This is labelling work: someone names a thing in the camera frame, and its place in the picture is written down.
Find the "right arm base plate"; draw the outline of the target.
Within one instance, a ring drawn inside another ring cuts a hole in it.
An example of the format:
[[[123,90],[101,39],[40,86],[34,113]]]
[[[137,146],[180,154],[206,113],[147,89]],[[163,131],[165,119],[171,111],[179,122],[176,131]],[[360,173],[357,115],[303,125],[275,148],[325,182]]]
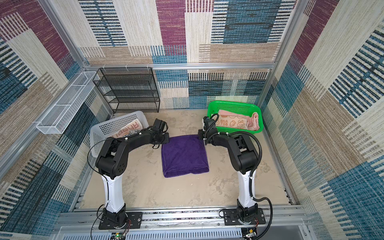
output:
[[[219,217],[224,219],[225,226],[266,224],[265,215],[261,208],[258,209],[258,213],[255,216],[245,221],[240,220],[236,209],[221,209]]]

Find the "purple towel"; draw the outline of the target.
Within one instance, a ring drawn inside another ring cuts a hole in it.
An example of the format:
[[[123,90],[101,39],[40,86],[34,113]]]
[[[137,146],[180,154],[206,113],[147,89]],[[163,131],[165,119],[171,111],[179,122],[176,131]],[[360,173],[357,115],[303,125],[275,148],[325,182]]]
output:
[[[209,172],[205,145],[198,135],[172,137],[161,153],[165,178]]]

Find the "orange patterned towel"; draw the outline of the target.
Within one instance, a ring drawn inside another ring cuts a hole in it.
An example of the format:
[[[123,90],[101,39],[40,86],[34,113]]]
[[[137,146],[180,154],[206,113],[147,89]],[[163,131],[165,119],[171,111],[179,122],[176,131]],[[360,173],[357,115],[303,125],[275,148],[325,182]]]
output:
[[[246,130],[248,128],[248,119],[239,115],[219,115],[216,122],[217,127]]]

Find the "white plastic laundry basket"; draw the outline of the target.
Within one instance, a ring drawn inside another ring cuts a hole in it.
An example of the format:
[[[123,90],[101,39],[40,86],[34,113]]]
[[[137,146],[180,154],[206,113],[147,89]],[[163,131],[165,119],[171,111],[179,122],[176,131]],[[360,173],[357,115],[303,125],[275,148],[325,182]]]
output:
[[[91,142],[91,154],[94,158],[99,155],[99,152],[103,146],[102,140],[118,133],[122,128],[131,122],[138,120],[143,129],[149,127],[148,121],[142,111],[132,112],[100,124],[96,124],[91,128],[90,142]]]

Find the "green plastic basket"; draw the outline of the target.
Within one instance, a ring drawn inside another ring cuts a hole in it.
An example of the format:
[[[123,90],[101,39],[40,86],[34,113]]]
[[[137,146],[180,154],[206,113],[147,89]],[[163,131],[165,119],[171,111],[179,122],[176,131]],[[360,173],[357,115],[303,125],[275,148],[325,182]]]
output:
[[[252,116],[254,112],[257,112],[259,115],[259,125],[260,129],[258,131],[249,131],[249,130],[239,130],[239,129],[231,129],[231,128],[222,128],[217,127],[219,132],[228,132],[234,133],[238,131],[245,131],[251,134],[260,133],[264,130],[264,123],[262,118],[262,111],[259,107],[253,104],[247,103],[237,103],[237,102],[228,102],[228,101],[213,101],[208,106],[207,116],[211,117],[214,114],[218,114],[219,110],[225,110],[236,114],[242,114],[245,116]]]

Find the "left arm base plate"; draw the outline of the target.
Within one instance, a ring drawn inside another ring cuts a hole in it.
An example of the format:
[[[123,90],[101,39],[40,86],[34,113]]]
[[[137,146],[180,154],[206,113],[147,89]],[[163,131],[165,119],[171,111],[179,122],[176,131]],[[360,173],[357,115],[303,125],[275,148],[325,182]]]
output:
[[[99,230],[128,230],[139,229],[142,224],[143,212],[126,212],[124,215],[112,214],[110,217],[102,215]]]

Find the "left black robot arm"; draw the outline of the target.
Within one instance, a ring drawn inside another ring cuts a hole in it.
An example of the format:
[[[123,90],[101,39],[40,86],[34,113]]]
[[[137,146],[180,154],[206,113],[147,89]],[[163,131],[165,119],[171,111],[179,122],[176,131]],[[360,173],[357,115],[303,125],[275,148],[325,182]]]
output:
[[[96,168],[103,178],[106,203],[100,230],[123,229],[129,226],[123,198],[123,173],[128,166],[129,153],[144,145],[160,146],[169,142],[168,125],[156,119],[152,126],[128,137],[109,137],[104,141],[96,159]]]

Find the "pink towel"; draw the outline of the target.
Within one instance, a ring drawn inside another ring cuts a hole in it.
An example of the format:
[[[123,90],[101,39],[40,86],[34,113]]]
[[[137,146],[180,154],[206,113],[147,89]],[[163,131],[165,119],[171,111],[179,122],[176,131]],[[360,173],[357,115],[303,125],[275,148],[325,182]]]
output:
[[[248,119],[248,128],[246,130],[249,130],[249,131],[258,131],[260,129],[260,125],[259,125],[259,115],[257,112],[254,112],[252,114],[252,116],[245,116],[245,115],[242,115],[242,114],[236,114],[236,113],[232,113],[232,112],[229,112],[229,111],[225,111],[225,110],[219,110],[219,113],[218,115],[239,115],[239,116],[244,116]]]

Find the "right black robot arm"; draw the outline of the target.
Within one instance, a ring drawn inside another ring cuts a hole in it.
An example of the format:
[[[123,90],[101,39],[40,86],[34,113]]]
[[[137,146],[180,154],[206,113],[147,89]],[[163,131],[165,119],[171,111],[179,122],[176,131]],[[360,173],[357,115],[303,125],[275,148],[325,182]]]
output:
[[[239,222],[252,222],[259,207],[255,201],[255,172],[261,162],[262,148],[255,136],[244,131],[234,133],[219,132],[216,121],[219,115],[203,117],[203,128],[198,137],[205,145],[226,148],[234,170],[239,177],[237,215]]]

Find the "white printed rabbit towel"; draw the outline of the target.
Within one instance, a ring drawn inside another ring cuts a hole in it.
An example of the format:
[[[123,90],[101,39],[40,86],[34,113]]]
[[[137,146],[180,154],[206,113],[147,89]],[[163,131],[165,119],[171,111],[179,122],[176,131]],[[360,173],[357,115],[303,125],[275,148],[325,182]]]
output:
[[[116,133],[112,134],[112,138],[124,138],[133,134],[138,133],[143,129],[142,123],[139,119],[134,119],[132,122],[128,123],[126,126],[122,127]]]

